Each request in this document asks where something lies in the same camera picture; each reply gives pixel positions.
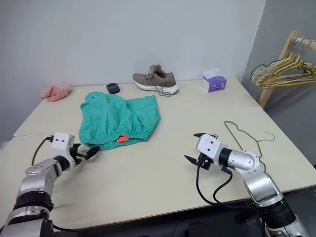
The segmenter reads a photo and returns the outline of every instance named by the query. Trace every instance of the pink towel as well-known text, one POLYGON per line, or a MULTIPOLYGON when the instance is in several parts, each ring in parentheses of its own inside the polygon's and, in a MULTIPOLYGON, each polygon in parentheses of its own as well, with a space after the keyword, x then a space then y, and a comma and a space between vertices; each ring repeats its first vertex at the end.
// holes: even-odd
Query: pink towel
POLYGON ((49 102, 61 100, 68 96, 71 91, 71 87, 65 83, 55 83, 50 88, 44 89, 40 92, 42 99, 47 98, 49 102))

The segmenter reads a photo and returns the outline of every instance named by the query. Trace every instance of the tissue box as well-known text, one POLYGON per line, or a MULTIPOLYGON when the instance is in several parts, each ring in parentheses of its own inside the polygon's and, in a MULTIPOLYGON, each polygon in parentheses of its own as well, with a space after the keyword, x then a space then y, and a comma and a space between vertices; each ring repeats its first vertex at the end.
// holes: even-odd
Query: tissue box
POLYGON ((223 90, 225 89, 226 81, 226 78, 223 76, 216 76, 208 79, 203 77, 202 87, 206 90, 206 92, 223 90))

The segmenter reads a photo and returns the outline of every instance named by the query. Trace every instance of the sneaker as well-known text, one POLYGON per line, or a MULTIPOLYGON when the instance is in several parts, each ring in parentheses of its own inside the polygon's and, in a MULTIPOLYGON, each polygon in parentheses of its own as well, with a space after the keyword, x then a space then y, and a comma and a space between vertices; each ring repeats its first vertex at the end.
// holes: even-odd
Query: sneaker
POLYGON ((159 95, 170 96, 178 90, 173 72, 166 73, 159 64, 152 65, 148 74, 134 73, 133 80, 139 88, 156 90, 159 95))

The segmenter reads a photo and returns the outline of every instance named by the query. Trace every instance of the wooden clothes rack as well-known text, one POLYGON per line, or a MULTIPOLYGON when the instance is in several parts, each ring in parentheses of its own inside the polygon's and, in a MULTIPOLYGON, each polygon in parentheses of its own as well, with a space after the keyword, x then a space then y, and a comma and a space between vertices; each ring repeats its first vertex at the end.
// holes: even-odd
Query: wooden clothes rack
MULTIPOLYGON (((288 55, 290 54, 290 50, 291 50, 291 49, 290 49, 290 42, 291 42, 291 39, 292 39, 293 36, 299 36, 299 35, 300 35, 300 32, 297 32, 297 31, 292 31, 292 32, 289 34, 289 36, 288 36, 288 38, 287 38, 287 40, 286 40, 286 42, 285 42, 285 45, 284 45, 284 47, 283 47, 283 49, 282 49, 282 51, 281 51, 281 54, 280 54, 278 60, 284 59, 284 58, 287 58, 287 57, 288 57, 288 55)), ((302 40, 302 41, 301 41, 301 45, 305 44, 306 41, 308 41, 308 39, 302 40)), ((310 43, 310 44, 308 45, 308 48, 309 48, 310 50, 316 51, 316 42, 310 43)), ((262 108, 265 107, 265 105, 266 105, 266 103, 267 103, 269 97, 270 97, 271 94, 272 94, 273 89, 274 89, 274 88, 267 88, 267 89, 263 89, 263 90, 262 90, 261 96, 260 96, 259 101, 258 101, 258 104, 259 104, 262 108)))

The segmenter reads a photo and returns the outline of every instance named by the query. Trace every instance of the teal garment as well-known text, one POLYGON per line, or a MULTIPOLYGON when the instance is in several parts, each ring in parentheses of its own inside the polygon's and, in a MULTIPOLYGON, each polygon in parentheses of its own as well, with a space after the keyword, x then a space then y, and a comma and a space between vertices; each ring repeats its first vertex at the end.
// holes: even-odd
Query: teal garment
POLYGON ((160 121, 155 96, 124 100, 114 94, 91 92, 80 108, 80 141, 90 147, 100 146, 101 150, 146 142, 160 121), (128 136, 129 140, 116 142, 120 136, 128 136))

